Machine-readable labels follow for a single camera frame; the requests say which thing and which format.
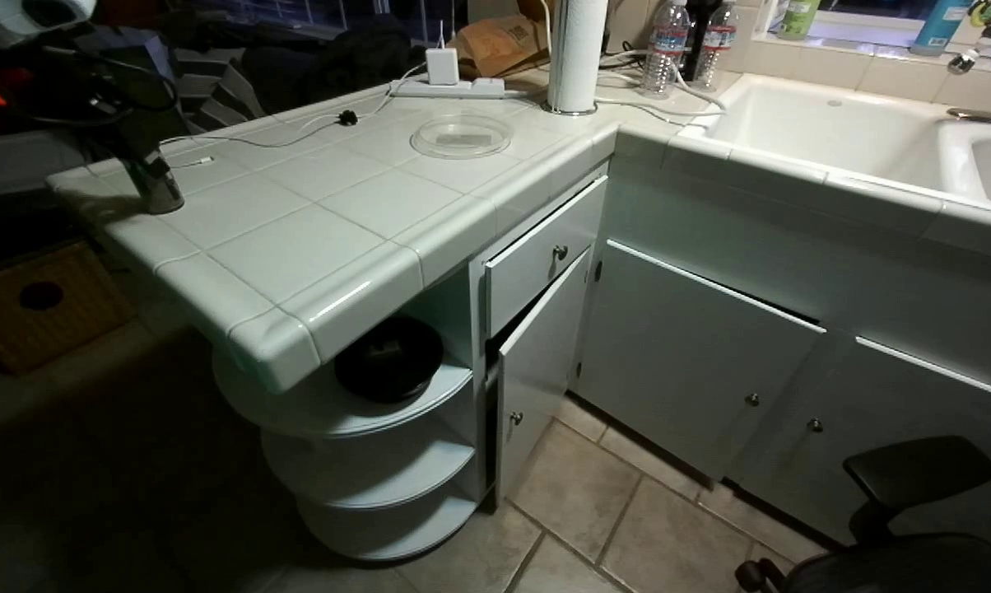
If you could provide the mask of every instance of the sink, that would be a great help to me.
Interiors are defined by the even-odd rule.
[[[953,121],[945,107],[764,76],[741,76],[725,107],[681,135],[991,200],[991,125]]]
[[[956,121],[945,128],[945,184],[951,195],[991,200],[991,125]]]

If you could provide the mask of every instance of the white tiled countertop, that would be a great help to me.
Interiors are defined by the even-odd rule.
[[[543,74],[522,83],[536,90],[530,100],[385,103],[385,90],[369,90],[174,141],[163,147],[183,195],[174,214],[137,214],[137,195],[115,161],[57,176],[52,187],[99,237],[168,283],[193,327],[267,391],[306,379],[606,161],[618,133],[991,225],[982,209],[951,212],[949,195],[681,138],[686,116],[703,109],[684,93],[641,100],[610,74],[603,109],[566,120],[539,107]],[[357,113],[357,125],[335,125],[343,109]],[[408,144],[424,121],[462,113],[508,121],[511,147],[426,158]]]

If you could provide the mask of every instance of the shelf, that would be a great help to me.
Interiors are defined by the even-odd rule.
[[[441,362],[426,390],[403,406],[374,406],[344,391],[331,366],[314,370],[306,383],[282,396],[267,396],[233,370],[222,355],[212,355],[212,377],[235,414],[246,422],[290,439],[364,439],[392,433],[403,422],[414,422],[448,400],[453,400],[466,383],[470,370]]]
[[[392,511],[343,514],[297,500],[303,523],[330,550],[352,559],[403,559],[448,539],[478,506],[453,491],[420,499]]]
[[[441,417],[424,414],[364,440],[314,444],[262,433],[262,455],[297,499],[331,511],[379,511],[436,491],[475,457],[475,449]]]

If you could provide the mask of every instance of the paper towel holder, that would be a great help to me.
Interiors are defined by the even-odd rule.
[[[557,116],[591,116],[610,0],[557,0],[554,74],[546,109]]]

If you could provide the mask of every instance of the black chair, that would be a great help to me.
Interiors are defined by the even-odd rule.
[[[991,593],[991,542],[965,534],[891,538],[897,511],[991,481],[991,457],[945,435],[846,457],[869,499],[848,522],[854,547],[813,556],[786,575],[771,559],[733,570],[748,593]]]

